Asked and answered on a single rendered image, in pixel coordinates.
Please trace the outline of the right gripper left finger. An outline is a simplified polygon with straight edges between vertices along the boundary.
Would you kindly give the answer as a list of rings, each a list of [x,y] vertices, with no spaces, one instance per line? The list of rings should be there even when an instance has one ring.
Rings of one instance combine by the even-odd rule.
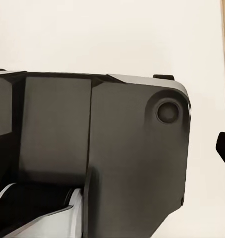
[[[0,181],[19,151],[15,132],[0,135]]]

